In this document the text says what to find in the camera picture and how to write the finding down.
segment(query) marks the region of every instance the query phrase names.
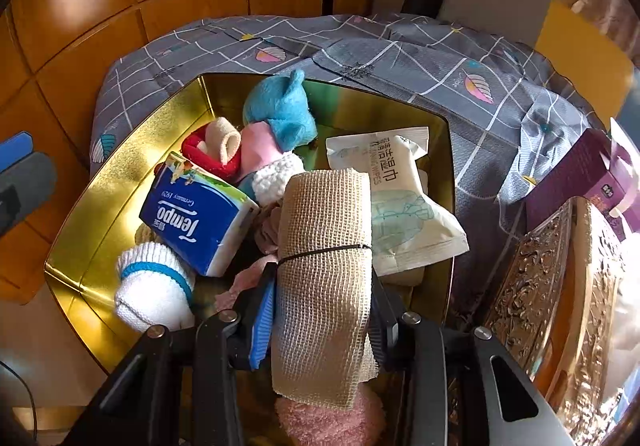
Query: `pink fluffy cloth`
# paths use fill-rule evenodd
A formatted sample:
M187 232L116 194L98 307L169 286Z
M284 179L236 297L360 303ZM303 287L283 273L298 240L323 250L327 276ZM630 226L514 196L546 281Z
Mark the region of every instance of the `pink fluffy cloth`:
M278 261L278 259L273 256L273 254L268 254L267 256L263 256L262 258L254 261L251 266L236 274L231 289L223 292L222 294L216 295L214 314L226 309L232 309L234 303L236 303L236 300L238 299L238 296L243 290L257 286L258 282L260 282L260 276L262 276L264 266L271 261Z
M284 431L300 446L372 446L385 429L382 401L364 383L351 410L330 410L280 397L276 412Z

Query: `wooden wall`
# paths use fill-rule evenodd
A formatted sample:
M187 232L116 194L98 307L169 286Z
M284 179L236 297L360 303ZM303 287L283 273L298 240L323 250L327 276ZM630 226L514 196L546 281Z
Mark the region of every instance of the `wooden wall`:
M0 238L0 298L27 302L88 182L95 98L117 58L206 16L369 11L370 0L12 0L0 16L0 140L21 130L58 169L53 198Z

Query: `white plastic bag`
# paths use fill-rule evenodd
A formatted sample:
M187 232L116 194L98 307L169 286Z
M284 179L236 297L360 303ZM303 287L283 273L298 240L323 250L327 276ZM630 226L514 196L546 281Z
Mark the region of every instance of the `white plastic bag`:
M415 160L426 155L427 127L326 140L329 166L368 173L373 266L378 276L423 267L468 251L454 215L422 191Z

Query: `black elastic band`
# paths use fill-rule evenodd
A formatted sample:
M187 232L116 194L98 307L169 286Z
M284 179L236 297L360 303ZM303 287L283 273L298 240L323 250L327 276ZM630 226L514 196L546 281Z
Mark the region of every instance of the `black elastic band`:
M291 256L285 256L278 262L278 266L281 266L283 263L293 260L294 258L302 258L303 256L311 256L312 254L321 254L323 252L343 251L344 249L371 249L371 246L366 243L352 243L351 245L338 245L336 247L300 252L298 254L292 254Z

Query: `beige gauze roll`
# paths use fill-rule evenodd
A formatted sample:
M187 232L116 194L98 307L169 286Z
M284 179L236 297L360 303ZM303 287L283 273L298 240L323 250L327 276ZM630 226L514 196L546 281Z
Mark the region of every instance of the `beige gauze roll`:
M358 382L378 374L367 336L369 175L345 169L291 177L278 243L273 389L298 402L352 408ZM366 247L328 250L361 244ZM320 250L327 251L287 260Z

